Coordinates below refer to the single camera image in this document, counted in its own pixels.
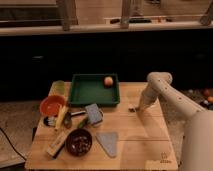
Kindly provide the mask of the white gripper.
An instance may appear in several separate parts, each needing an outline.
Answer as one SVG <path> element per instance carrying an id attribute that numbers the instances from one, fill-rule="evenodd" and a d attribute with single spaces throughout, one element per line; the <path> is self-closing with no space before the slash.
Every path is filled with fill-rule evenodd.
<path id="1" fill-rule="evenodd" d="M 136 107 L 137 111 L 145 111 L 148 107 L 153 105 L 157 100 L 157 92 L 151 88 L 146 87 L 140 95 L 138 106 Z"/>

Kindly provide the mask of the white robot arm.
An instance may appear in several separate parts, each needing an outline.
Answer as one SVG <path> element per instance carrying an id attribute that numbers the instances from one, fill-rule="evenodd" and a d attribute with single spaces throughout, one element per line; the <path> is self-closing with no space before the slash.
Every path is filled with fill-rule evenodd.
<path id="1" fill-rule="evenodd" d="M 145 111 L 162 95 L 186 119 L 179 171 L 213 171 L 213 110 L 197 104 L 171 83 L 169 72 L 150 72 L 137 109 Z"/>

